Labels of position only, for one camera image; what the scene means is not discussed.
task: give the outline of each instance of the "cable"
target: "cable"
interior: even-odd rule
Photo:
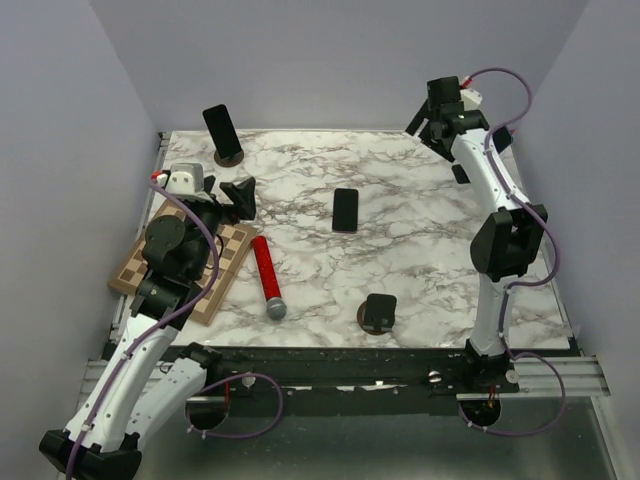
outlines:
[[[196,295],[196,297],[193,300],[191,300],[189,303],[183,305],[182,307],[180,307],[175,312],[170,313],[166,317],[158,320],[158,322],[155,325],[153,325],[152,327],[150,327],[147,330],[145,330],[131,344],[131,346],[125,350],[123,358],[120,358],[120,360],[116,363],[116,365],[114,366],[113,370],[111,371],[111,374],[109,375],[109,377],[105,381],[105,383],[104,383],[104,385],[102,387],[102,390],[100,391],[100,393],[96,397],[96,401],[94,402],[93,407],[89,411],[89,414],[87,415],[87,418],[83,423],[82,430],[80,430],[80,432],[78,434],[78,438],[76,439],[75,443],[73,444],[73,447],[71,448],[71,453],[69,454],[69,460],[67,461],[66,480],[72,480],[73,479],[73,468],[75,466],[76,457],[78,456],[78,451],[80,450],[80,447],[82,446],[82,442],[83,442],[84,438],[86,437],[87,432],[91,429],[91,424],[92,424],[93,420],[95,419],[96,415],[98,414],[98,410],[100,409],[100,406],[102,405],[102,403],[104,402],[105,398],[107,397],[107,394],[109,393],[109,390],[113,386],[116,378],[118,377],[118,374],[122,370],[122,367],[125,365],[127,360],[131,359],[131,357],[132,357],[133,353],[135,352],[135,350],[140,346],[140,344],[142,344],[142,342],[144,342],[147,338],[149,338],[149,336],[153,332],[155,332],[156,330],[158,330],[160,328],[165,327],[173,319],[175,319],[176,317],[179,317],[183,313],[185,313],[185,312],[191,310],[193,307],[195,307],[196,304],[200,300],[202,300],[207,293],[209,293],[209,290],[211,290],[211,288],[213,288],[213,284],[215,283],[216,278],[218,277],[218,272],[220,270],[220,257],[218,256],[218,250],[216,248],[216,244],[215,244],[215,241],[213,239],[213,236],[211,235],[211,232],[209,232],[209,230],[207,229],[205,224],[202,223],[202,220],[200,220],[198,218],[198,216],[195,213],[193,213],[193,211],[189,207],[187,207],[184,203],[182,203],[180,200],[178,200],[175,196],[173,196],[172,194],[170,194],[169,192],[164,190],[162,187],[160,187],[158,185],[158,183],[155,181],[155,179],[151,180],[150,186],[151,186],[151,189],[153,191],[155,191],[156,193],[159,193],[160,195],[165,197],[167,200],[169,200],[170,202],[175,204],[177,207],[179,207],[182,211],[184,211],[184,213],[187,215],[187,217],[189,217],[191,219],[191,221],[193,223],[195,223],[196,226],[200,229],[200,231],[204,235],[204,238],[207,240],[207,243],[209,244],[209,248],[213,252],[213,274],[211,275],[211,278],[209,279],[207,284],[204,286],[202,291],[198,295]]]
[[[543,425],[542,427],[536,428],[534,430],[524,431],[524,432],[509,432],[504,430],[494,430],[486,427],[481,427],[479,425],[474,424],[471,420],[469,420],[469,418],[465,415],[464,411],[462,410],[461,406],[458,407],[458,410],[459,410],[460,416],[467,423],[467,425],[470,428],[474,428],[475,430],[479,430],[479,431],[488,433],[490,435],[497,435],[501,437],[528,437],[532,435],[537,435],[538,433],[545,432],[550,428],[554,427],[558,423],[558,421],[564,414],[564,411],[567,406],[567,395],[566,395],[564,381],[562,380],[562,376],[560,375],[560,372],[558,372],[556,367],[554,367],[551,364],[551,362],[549,362],[545,358],[533,352],[522,352],[518,355],[513,354],[513,352],[511,351],[511,348],[509,347],[509,344],[507,343],[507,339],[504,336],[504,323],[505,323],[505,318],[507,314],[507,305],[509,303],[509,296],[511,295],[512,289],[514,287],[539,287],[553,280],[553,278],[558,274],[558,270],[560,269],[560,247],[551,229],[547,225],[547,222],[545,222],[540,217],[540,215],[538,215],[533,210],[533,208],[531,208],[531,206],[528,203],[518,198],[518,196],[513,192],[513,190],[511,190],[511,186],[508,184],[508,182],[502,175],[502,172],[498,168],[496,159],[493,157],[493,151],[491,150],[491,139],[493,137],[493,134],[496,132],[496,130],[499,130],[502,127],[506,127],[507,125],[517,122],[518,120],[522,119],[527,113],[529,113],[529,110],[531,109],[531,104],[533,103],[533,92],[531,91],[531,87],[521,75],[514,72],[513,70],[509,70],[508,68],[502,68],[502,67],[484,68],[482,70],[478,70],[477,72],[472,73],[471,75],[469,75],[469,78],[464,82],[463,84],[464,87],[469,86],[469,84],[473,81],[475,77],[482,75],[484,73],[489,73],[489,72],[502,72],[518,79],[522,84],[522,86],[524,86],[525,90],[527,91],[527,104],[525,108],[522,110],[522,112],[520,112],[518,115],[516,115],[512,119],[507,120],[506,122],[503,122],[503,123],[499,123],[498,125],[495,125],[494,127],[491,127],[489,129],[484,139],[484,149],[485,149],[485,153],[487,154],[487,159],[489,160],[491,169],[495,173],[496,178],[498,179],[498,182],[500,182],[500,185],[502,185],[502,188],[504,189],[507,195],[507,198],[510,198],[515,203],[517,203],[520,207],[522,207],[529,215],[531,215],[531,217],[540,225],[540,227],[542,227],[544,232],[547,234],[547,237],[549,237],[549,240],[551,241],[551,245],[553,247],[553,253],[554,253],[553,267],[545,278],[543,278],[542,280],[535,280],[535,281],[516,280],[514,282],[509,283],[505,287],[505,292],[502,297],[502,303],[500,305],[500,316],[498,319],[498,334],[500,335],[502,344],[504,345],[507,355],[509,355],[509,357],[513,361],[517,361],[525,357],[535,358],[541,361],[542,363],[544,363],[545,365],[547,365],[551,369],[553,374],[558,379],[558,383],[560,385],[561,400],[560,400],[560,409],[558,410],[558,413],[553,418],[553,420],[551,420],[546,425]]]
[[[195,431],[200,435],[202,435],[203,439],[205,437],[214,437],[214,438],[226,438],[228,440],[247,440],[250,438],[259,437],[260,435],[267,433],[269,430],[275,427],[280,421],[280,419],[282,418],[282,413],[284,411],[284,395],[282,395],[282,389],[280,388],[280,385],[278,385],[278,382],[276,382],[273,378],[269,377],[268,375],[263,375],[262,373],[250,373],[250,372],[239,373],[238,375],[233,375],[231,377],[223,378],[222,380],[203,388],[196,395],[202,395],[203,393],[206,393],[210,390],[218,388],[221,385],[228,385],[229,382],[233,382],[234,380],[239,380],[241,378],[246,378],[246,377],[261,378],[262,380],[266,380],[267,382],[269,382],[276,389],[276,393],[278,394],[278,411],[276,412],[276,416],[273,418],[273,420],[269,425],[252,433],[239,433],[239,434],[216,433],[216,432],[210,432],[208,430],[198,430],[191,423],[191,417],[187,413],[187,421],[189,422],[189,429],[187,430],[187,432],[191,433],[192,431]]]
[[[216,237],[220,240],[220,252],[218,252],[218,256],[222,257],[222,252],[224,252],[224,240],[222,239],[222,235],[216,233]]]

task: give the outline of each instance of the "black frame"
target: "black frame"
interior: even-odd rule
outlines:
[[[580,356],[573,337],[569,348],[527,349],[543,357]],[[109,343],[103,358],[109,360],[116,344]],[[184,347],[169,347],[164,362],[175,361]],[[489,393],[490,384],[472,389],[463,378],[468,355],[462,348],[286,348],[212,347],[222,354],[222,377],[255,372],[269,375],[283,388],[285,415],[358,416],[427,413],[458,415],[459,393]],[[515,354],[523,350],[514,349]],[[438,372],[441,381],[430,382]],[[378,388],[371,388],[382,382]],[[499,392],[517,392],[503,380],[492,382]],[[353,389],[336,387],[354,387]],[[275,411],[273,388],[258,381],[247,388],[231,382],[231,415],[270,417]],[[211,396],[221,395],[222,390]]]

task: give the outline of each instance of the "marble surface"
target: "marble surface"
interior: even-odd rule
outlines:
[[[265,314],[250,253],[213,323],[188,322],[174,342],[291,347],[461,347],[476,314],[478,274],[469,244],[485,215],[450,164],[402,133],[244,131],[245,160],[223,169],[206,132],[174,132],[164,168],[200,162],[217,185],[254,176],[258,215],[270,241],[289,312]],[[517,176],[510,151],[503,159]],[[331,231],[333,191],[360,192],[359,229]],[[151,215],[161,205],[156,195]],[[542,258],[529,276],[546,272]],[[371,336],[356,323],[370,293],[398,298],[393,332]],[[551,287],[518,292],[511,343],[567,348]]]

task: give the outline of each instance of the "red microphone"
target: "red microphone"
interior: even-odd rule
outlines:
[[[287,305],[280,294],[280,287],[278,286],[276,272],[273,269],[267,239],[262,235],[258,235],[253,239],[252,244],[253,251],[256,254],[264,296],[267,299],[267,315],[271,320],[282,320],[287,314]]]

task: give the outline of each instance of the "white wall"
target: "white wall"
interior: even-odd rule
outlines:
[[[560,291],[640,474],[640,3],[591,0],[515,143],[564,252]]]
[[[0,58],[0,478],[47,479],[158,137],[86,0],[3,2]]]
[[[542,82],[587,0],[91,0],[151,118],[201,129],[404,128],[426,82],[487,66]],[[479,80],[487,114],[522,96]]]

